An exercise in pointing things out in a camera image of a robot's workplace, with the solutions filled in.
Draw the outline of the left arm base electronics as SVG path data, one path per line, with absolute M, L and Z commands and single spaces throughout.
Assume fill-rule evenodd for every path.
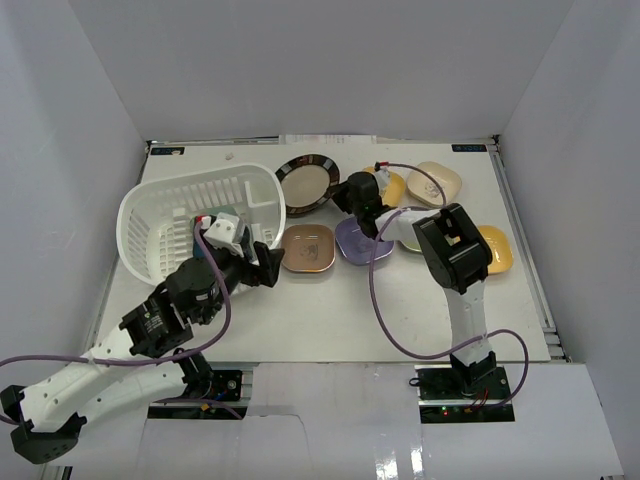
M 248 371 L 217 369 L 202 387 L 187 389 L 181 401 L 151 404 L 148 419 L 155 420 L 243 420 L 251 395 Z

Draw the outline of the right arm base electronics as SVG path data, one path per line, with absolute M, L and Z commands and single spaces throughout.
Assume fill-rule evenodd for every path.
M 449 367 L 419 368 L 408 384 L 417 390 L 420 421 L 430 424 L 511 423 L 515 413 L 503 367 L 485 376 L 475 386 L 466 386 Z

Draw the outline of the round black rimmed plate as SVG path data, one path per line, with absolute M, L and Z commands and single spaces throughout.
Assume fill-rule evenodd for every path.
M 325 155 L 301 155 L 281 165 L 275 172 L 280 182 L 288 217 L 307 215 L 331 198 L 331 189 L 340 183 L 340 169 Z

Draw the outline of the brown square panda dish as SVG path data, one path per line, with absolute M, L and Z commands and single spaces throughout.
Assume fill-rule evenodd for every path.
M 333 231 L 320 224 L 288 227 L 282 237 L 285 255 L 282 266 L 293 273 L 321 273 L 335 262 Z

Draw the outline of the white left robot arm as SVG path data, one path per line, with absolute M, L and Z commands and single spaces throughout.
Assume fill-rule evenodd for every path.
M 73 449 L 83 430 L 123 411 L 180 394 L 205 396 L 214 374 L 203 352 L 222 339 L 231 320 L 204 344 L 184 345 L 194 326 L 231 312 L 230 296 L 239 285 L 277 283 L 284 250 L 262 242 L 254 247 L 256 263 L 203 246 L 201 256 L 184 261 L 90 350 L 55 356 L 63 368 L 39 383 L 6 387 L 1 419 L 14 427 L 14 451 L 45 464 Z

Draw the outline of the purple square panda dish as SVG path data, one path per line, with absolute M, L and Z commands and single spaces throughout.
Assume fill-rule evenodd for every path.
M 365 266 L 371 262 L 374 247 L 375 260 L 389 256 L 394 249 L 393 241 L 381 241 L 376 244 L 373 239 L 364 235 L 355 217 L 346 218 L 338 223 L 334 235 L 343 257 L 356 266 Z

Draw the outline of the teal rectangular divided plate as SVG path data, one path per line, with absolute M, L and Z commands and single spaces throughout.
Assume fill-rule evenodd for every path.
M 216 213 L 224 213 L 226 215 L 234 215 L 234 216 L 238 216 L 239 213 L 237 212 L 237 210 L 231 206 L 231 205 L 225 205 L 225 206 L 220 206 L 217 208 Z

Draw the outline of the green square panda dish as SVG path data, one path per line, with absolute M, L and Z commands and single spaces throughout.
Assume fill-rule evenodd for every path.
M 408 251 L 411 251 L 411 252 L 414 252 L 414 253 L 420 253 L 421 252 L 421 248 L 420 248 L 420 245 L 418 243 L 400 241 L 400 244 Z

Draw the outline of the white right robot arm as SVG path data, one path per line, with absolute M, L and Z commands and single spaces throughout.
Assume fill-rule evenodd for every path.
M 391 207 L 381 196 L 386 174 L 357 172 L 329 188 L 340 210 L 355 217 L 362 233 L 375 243 L 407 241 L 419 245 L 432 278 L 447 300 L 452 333 L 450 358 L 453 390 L 472 399 L 484 391 L 496 369 L 487 338 L 484 287 L 492 253 L 464 208 Z

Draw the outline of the dark blue shell plate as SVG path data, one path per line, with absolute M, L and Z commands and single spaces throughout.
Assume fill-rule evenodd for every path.
M 196 238 L 198 237 L 198 233 L 197 233 L 197 228 L 195 227 L 197 221 L 193 220 L 192 222 L 192 232 L 193 232 L 193 246 L 192 246 L 192 256 L 194 258 L 204 258 L 205 255 L 202 251 L 201 246 L 199 245 L 199 243 L 197 242 Z

